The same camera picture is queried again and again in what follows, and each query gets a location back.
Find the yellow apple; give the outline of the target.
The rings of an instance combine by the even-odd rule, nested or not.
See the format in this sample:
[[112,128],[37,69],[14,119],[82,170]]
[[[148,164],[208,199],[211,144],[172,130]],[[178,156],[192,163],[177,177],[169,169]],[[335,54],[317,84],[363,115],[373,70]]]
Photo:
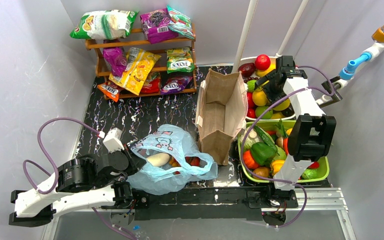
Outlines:
[[266,106],[269,103],[267,95],[263,90],[255,90],[252,93],[252,101],[256,106],[259,107]]

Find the white radish with leaves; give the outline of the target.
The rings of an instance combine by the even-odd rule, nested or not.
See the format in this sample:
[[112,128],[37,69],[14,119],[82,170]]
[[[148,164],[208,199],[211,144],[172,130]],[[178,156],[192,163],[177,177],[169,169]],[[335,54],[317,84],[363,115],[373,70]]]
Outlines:
[[146,160],[154,167],[162,167],[167,164],[170,159],[171,156],[164,152],[150,155],[146,158]]

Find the light blue plastic grocery bag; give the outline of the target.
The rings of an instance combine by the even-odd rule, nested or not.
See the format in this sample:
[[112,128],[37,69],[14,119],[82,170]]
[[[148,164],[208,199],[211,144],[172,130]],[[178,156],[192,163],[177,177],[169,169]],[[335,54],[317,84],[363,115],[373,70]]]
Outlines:
[[213,180],[218,176],[213,157],[200,152],[192,136],[175,125],[161,125],[130,149],[145,160],[145,165],[127,181],[132,188],[149,194],[178,192],[189,182]]

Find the orange food piece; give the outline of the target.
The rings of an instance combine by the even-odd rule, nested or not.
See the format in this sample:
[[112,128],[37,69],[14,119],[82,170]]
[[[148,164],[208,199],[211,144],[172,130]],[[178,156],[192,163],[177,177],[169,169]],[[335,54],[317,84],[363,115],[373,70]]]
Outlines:
[[173,156],[170,157],[168,163],[173,168],[180,167],[180,164],[178,163],[178,161]]

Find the red cherry bunch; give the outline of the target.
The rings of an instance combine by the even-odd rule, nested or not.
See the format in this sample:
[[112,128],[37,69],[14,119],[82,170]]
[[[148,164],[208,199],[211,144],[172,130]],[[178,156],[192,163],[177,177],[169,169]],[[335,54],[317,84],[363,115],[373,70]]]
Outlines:
[[199,167],[200,166],[200,163],[201,163],[201,160],[198,158],[198,157],[195,157],[195,156],[186,156],[185,157],[185,161],[191,165],[191,166],[195,166],[195,167]]

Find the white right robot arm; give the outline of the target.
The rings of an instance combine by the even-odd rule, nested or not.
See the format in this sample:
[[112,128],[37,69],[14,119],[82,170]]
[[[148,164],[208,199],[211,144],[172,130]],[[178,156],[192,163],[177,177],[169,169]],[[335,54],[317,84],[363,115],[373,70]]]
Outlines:
[[293,190],[305,169],[328,154],[336,119],[319,107],[307,74],[296,68],[290,55],[276,58],[275,69],[260,78],[255,87],[262,89],[272,108],[289,100],[297,118],[288,140],[286,160],[273,177],[277,190]]

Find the green Fox's candy bag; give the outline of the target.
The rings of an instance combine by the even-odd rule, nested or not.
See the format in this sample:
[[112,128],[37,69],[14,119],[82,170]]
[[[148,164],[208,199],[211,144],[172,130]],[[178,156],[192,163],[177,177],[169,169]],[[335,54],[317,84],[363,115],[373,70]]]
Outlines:
[[167,54],[167,73],[182,72],[191,73],[195,69],[192,52],[189,47],[170,48]]

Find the yellow snack bag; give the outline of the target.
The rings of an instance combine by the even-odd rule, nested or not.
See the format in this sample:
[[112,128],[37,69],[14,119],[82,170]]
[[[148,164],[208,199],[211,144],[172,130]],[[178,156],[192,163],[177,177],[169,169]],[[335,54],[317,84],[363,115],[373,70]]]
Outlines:
[[138,96],[149,73],[161,56],[141,48],[131,47],[126,58],[126,70],[121,76],[114,76],[111,73],[108,79],[117,86]]

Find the green red snack bag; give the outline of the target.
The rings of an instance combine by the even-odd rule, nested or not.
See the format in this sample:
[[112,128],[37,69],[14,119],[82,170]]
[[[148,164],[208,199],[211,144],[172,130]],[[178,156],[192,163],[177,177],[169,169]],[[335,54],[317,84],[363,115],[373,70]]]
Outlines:
[[169,15],[168,28],[183,37],[193,40],[195,37],[191,19],[169,5],[166,8]]

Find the white fruit basket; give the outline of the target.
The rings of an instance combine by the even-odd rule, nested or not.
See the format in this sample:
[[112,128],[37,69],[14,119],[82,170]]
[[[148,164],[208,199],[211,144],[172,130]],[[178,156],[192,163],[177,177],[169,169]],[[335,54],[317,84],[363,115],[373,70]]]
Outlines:
[[[243,65],[243,64],[248,64],[248,63],[254,63],[255,62],[255,59],[257,57],[256,56],[251,56],[251,57],[244,57],[242,58],[240,61],[239,61],[239,65]],[[270,56],[270,61],[271,63],[276,63],[276,56]],[[272,118],[270,119],[261,119],[260,122],[276,122],[276,121],[279,121],[280,120],[280,115],[281,112],[280,111],[273,111],[273,115],[272,115]],[[287,120],[294,120],[296,117],[296,115],[293,113],[291,116],[285,116],[283,118],[281,118],[282,121],[287,121]],[[247,122],[253,122],[255,121],[256,119],[255,118],[251,118],[251,117],[248,117],[246,116],[245,117],[246,121]]]

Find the white pipe right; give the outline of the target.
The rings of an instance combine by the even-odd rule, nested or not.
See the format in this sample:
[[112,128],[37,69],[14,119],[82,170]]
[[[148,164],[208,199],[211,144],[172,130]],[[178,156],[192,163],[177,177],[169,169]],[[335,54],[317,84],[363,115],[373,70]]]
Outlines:
[[304,10],[306,9],[306,7],[308,5],[308,2],[309,2],[309,0],[302,0],[301,1],[300,5],[299,5],[299,8],[298,8],[298,10],[297,10],[293,20],[292,20],[292,22],[291,22],[287,32],[286,32],[284,38],[283,38],[283,41],[282,41],[278,51],[275,54],[275,56],[277,58],[281,57],[283,55],[284,50],[285,50],[286,46],[288,45],[288,43],[289,43],[289,41],[291,39],[291,36],[292,36],[292,34],[293,34],[293,32],[294,32],[294,30],[295,30],[295,28],[296,28],[300,18],[301,18],[301,16],[303,15]]

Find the white pipe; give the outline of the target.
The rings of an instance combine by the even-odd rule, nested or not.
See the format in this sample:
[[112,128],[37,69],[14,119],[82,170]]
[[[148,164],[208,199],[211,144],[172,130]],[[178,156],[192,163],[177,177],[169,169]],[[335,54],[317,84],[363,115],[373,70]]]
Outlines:
[[242,27],[242,31],[241,31],[241,35],[240,35],[240,39],[239,39],[239,44],[237,47],[237,51],[236,51],[236,55],[235,55],[235,59],[234,59],[231,73],[238,72],[239,63],[242,59],[242,55],[243,55],[243,52],[245,49],[245,44],[246,44],[247,37],[248,37],[249,31],[250,31],[250,27],[251,27],[251,24],[252,24],[252,21],[253,21],[255,12],[256,12],[257,5],[258,5],[258,0],[250,0],[249,5],[248,5],[248,9],[246,12],[245,20],[243,23],[243,27]]
[[286,32],[284,38],[283,38],[283,41],[282,41],[278,51],[275,54],[275,56],[277,58],[281,57],[283,55],[284,50],[285,50],[286,46],[288,45],[288,43],[289,43],[289,41],[291,39],[291,36],[292,36],[292,34],[293,34],[293,32],[294,32],[294,30],[295,30],[295,28],[296,28],[300,18],[301,18],[301,16],[303,15],[304,10],[306,9],[306,7],[308,5],[308,2],[309,2],[309,0],[302,0],[301,1],[300,5],[299,5],[299,8],[298,8],[298,10],[297,10],[293,20],[292,20],[292,22],[291,22],[287,32]]

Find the green vegetable basket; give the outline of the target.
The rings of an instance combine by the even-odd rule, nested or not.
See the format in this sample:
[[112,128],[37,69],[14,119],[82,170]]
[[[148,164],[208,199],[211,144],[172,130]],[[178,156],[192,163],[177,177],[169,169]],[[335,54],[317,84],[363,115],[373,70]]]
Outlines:
[[[275,131],[277,130],[276,123],[278,123],[279,120],[275,121],[259,121],[256,125],[262,128],[264,131]],[[293,128],[295,125],[295,120],[282,120],[282,124],[286,129]],[[319,167],[316,169],[316,175],[314,175],[313,179],[300,179],[297,181],[299,184],[304,183],[312,183],[317,181],[322,181],[326,179],[330,173],[330,167],[329,167],[329,161],[326,156],[321,157],[318,161]],[[249,179],[251,182],[254,183],[264,183],[267,184],[269,181],[263,180],[263,179],[255,179],[253,176],[251,176],[250,173],[246,171],[245,166],[242,166],[243,174],[246,176],[247,179]]]

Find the white pipe left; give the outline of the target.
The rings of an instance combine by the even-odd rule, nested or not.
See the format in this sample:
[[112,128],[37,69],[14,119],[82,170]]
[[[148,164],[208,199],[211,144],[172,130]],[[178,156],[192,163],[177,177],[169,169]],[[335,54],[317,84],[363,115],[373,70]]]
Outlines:
[[236,55],[235,55],[235,59],[234,59],[231,73],[238,72],[239,63],[242,59],[242,55],[243,55],[243,52],[245,49],[245,44],[246,44],[247,37],[248,37],[249,31],[250,31],[250,27],[251,27],[251,24],[252,24],[252,21],[253,21],[255,12],[256,12],[257,5],[258,5],[258,0],[250,0],[249,5],[248,5],[248,9],[246,12],[245,20],[243,23],[243,27],[242,27],[242,31],[241,31],[241,35],[240,35],[240,39],[239,39],[239,44],[237,47],[237,51],[236,51]]

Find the orange tomato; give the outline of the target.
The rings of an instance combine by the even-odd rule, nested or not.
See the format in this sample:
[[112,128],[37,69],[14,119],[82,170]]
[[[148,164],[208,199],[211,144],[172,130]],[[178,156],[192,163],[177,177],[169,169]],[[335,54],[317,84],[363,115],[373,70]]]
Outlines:
[[260,165],[252,157],[250,150],[245,151],[242,155],[242,158],[243,158],[243,163],[248,169],[254,170],[260,167]]

